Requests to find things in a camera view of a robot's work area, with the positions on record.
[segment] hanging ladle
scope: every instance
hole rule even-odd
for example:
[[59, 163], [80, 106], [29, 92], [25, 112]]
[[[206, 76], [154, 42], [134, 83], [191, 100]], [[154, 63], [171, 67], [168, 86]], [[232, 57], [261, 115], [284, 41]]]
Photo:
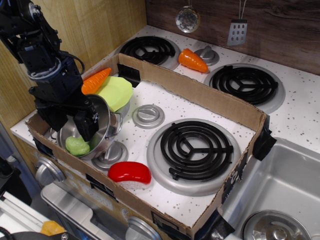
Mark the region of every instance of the hanging ladle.
[[192, 7], [192, 1], [189, 0], [189, 5], [180, 9], [175, 17], [175, 23], [178, 28], [184, 33], [192, 33], [200, 25], [200, 14]]

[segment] stainless steel sink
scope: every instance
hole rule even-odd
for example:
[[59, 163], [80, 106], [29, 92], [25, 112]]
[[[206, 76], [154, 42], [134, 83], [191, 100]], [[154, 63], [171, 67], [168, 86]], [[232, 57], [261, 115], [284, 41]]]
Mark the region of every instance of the stainless steel sink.
[[312, 240], [320, 240], [320, 154], [277, 138], [264, 160], [250, 159], [221, 209], [235, 229], [228, 239], [242, 238], [254, 213], [272, 210], [293, 217]]

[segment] pot handle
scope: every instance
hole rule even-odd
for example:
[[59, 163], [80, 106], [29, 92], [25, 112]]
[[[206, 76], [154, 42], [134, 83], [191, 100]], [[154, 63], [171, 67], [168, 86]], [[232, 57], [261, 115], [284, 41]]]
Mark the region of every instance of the pot handle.
[[110, 112], [110, 115], [114, 115], [116, 118], [117, 118], [117, 120], [120, 118], [120, 124], [118, 124], [118, 129], [117, 129], [117, 131], [116, 131], [116, 133], [114, 133], [114, 134], [112, 134], [112, 135], [109, 135], [109, 136], [106, 136], [106, 138], [112, 138], [112, 137], [115, 137], [115, 136], [117, 136], [118, 134], [119, 134], [119, 132], [120, 132], [120, 130], [121, 130], [121, 128], [122, 128], [122, 124], [123, 124], [123, 117], [122, 117], [122, 114], [121, 113], [119, 113], [119, 112]]
[[57, 140], [57, 139], [53, 136], [53, 129], [52, 129], [52, 127], [50, 128], [50, 138], [52, 138], [53, 140]]

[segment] green vegetable toy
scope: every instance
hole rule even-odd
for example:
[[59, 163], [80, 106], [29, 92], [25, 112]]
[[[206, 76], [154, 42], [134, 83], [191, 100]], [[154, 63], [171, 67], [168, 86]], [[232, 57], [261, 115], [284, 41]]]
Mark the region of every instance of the green vegetable toy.
[[82, 156], [90, 152], [90, 146], [80, 137], [69, 136], [65, 140], [65, 148], [74, 156]]

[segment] orange carrot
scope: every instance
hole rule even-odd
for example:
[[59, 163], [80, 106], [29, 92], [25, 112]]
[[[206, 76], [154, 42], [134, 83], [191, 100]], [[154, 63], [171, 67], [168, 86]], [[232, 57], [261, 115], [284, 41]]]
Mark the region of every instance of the orange carrot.
[[178, 61], [190, 69], [197, 70], [202, 73], [208, 71], [208, 65], [197, 54], [188, 48], [180, 53]]
[[96, 91], [101, 87], [101, 85], [104, 83], [104, 81], [107, 79], [109, 74], [111, 73], [111, 68], [108, 67], [95, 75], [92, 75], [91, 77], [87, 78], [83, 81], [83, 85], [81, 88], [81, 91], [83, 94], [95, 94]]

